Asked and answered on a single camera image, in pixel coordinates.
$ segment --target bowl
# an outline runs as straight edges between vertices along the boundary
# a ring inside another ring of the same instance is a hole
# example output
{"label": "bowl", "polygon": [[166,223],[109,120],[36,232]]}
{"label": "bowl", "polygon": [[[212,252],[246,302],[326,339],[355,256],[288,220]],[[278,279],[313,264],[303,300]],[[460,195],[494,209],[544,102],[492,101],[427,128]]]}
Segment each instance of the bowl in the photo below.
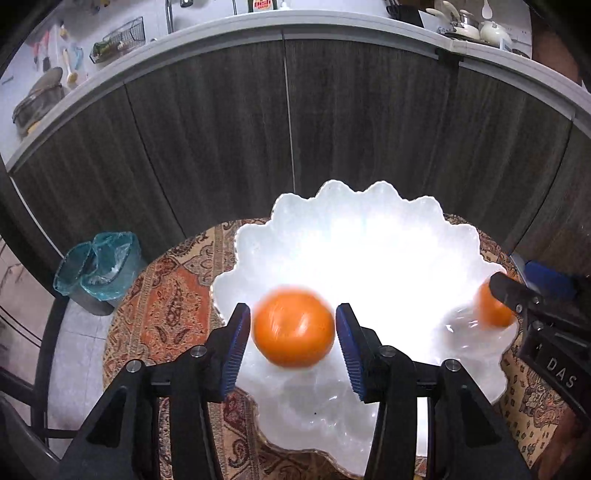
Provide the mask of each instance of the bowl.
{"label": "bowl", "polygon": [[[384,181],[354,192],[331,180],[310,199],[281,195],[269,222],[237,231],[235,251],[234,268],[212,284],[222,320],[236,303],[256,308],[276,288],[304,287],[333,310],[350,303],[382,344],[434,365],[456,358],[488,400],[504,393],[499,362],[517,325],[475,327],[472,302],[484,281],[505,270],[482,258],[476,228],[448,223],[436,199],[402,199]],[[267,442],[324,452],[342,472],[363,475],[378,405],[353,392],[338,340],[314,367],[284,369],[251,337],[236,385],[256,402]],[[426,399],[417,404],[417,455],[425,456]]]}

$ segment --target white pot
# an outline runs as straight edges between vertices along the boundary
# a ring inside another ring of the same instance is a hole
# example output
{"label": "white pot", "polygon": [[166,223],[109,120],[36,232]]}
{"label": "white pot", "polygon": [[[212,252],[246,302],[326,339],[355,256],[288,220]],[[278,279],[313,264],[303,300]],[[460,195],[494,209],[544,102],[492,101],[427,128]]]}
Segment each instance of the white pot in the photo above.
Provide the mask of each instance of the white pot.
{"label": "white pot", "polygon": [[464,37],[473,38],[474,40],[480,40],[480,32],[476,27],[465,23],[460,23],[455,26],[456,33],[463,35]]}
{"label": "white pot", "polygon": [[499,48],[501,39],[504,40],[508,46],[513,45],[511,37],[503,27],[495,22],[483,22],[480,25],[480,39],[486,43],[490,43],[494,47]]}

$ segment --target wooden cabinet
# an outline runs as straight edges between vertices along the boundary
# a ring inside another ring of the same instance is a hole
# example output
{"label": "wooden cabinet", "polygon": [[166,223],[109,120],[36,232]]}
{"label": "wooden cabinet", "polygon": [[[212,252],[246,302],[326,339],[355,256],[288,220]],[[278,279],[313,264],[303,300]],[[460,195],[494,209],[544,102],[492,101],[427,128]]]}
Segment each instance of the wooden cabinet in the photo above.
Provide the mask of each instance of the wooden cabinet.
{"label": "wooden cabinet", "polygon": [[126,85],[147,154],[184,233],[269,216],[293,191],[283,44],[201,54]]}
{"label": "wooden cabinet", "polygon": [[552,188],[516,251],[557,271],[591,274],[591,139],[573,127]]}
{"label": "wooden cabinet", "polygon": [[103,231],[131,231],[151,261],[184,239],[137,133],[124,88],[69,120],[14,173],[65,253]]}
{"label": "wooden cabinet", "polygon": [[452,69],[417,53],[341,40],[286,40],[296,192],[377,180],[413,199],[440,152]]}
{"label": "wooden cabinet", "polygon": [[378,180],[512,251],[553,181],[570,122],[500,80],[396,48],[287,40],[296,192]]}
{"label": "wooden cabinet", "polygon": [[460,68],[425,192],[511,252],[544,201],[569,131],[540,100]]}

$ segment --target brush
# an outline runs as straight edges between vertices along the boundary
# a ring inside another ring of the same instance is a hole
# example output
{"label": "brush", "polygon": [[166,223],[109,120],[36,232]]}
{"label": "brush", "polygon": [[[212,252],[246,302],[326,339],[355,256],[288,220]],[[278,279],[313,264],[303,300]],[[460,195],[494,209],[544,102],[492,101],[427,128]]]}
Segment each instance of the brush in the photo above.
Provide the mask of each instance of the brush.
{"label": "brush", "polygon": [[45,51],[45,57],[43,57],[43,71],[47,72],[51,68],[51,62],[49,61],[49,30],[43,35],[41,40],[43,50]]}
{"label": "brush", "polygon": [[66,81],[68,83],[74,83],[78,79],[78,72],[73,72],[70,68],[70,55],[68,55],[68,49],[64,48],[61,53],[64,56],[64,62],[66,62],[66,68],[68,69],[68,77]]}
{"label": "brush", "polygon": [[33,62],[35,63],[35,70],[39,70],[39,42],[36,41],[33,45]]}

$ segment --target wire basket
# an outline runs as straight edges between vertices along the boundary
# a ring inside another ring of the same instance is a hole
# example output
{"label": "wire basket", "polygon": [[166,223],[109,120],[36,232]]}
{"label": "wire basket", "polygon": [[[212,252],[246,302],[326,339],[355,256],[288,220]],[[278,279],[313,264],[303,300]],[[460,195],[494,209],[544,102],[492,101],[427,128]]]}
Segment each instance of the wire basket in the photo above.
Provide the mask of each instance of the wire basket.
{"label": "wire basket", "polygon": [[123,55],[146,43],[144,17],[138,17],[103,37],[92,47],[92,63],[102,63]]}

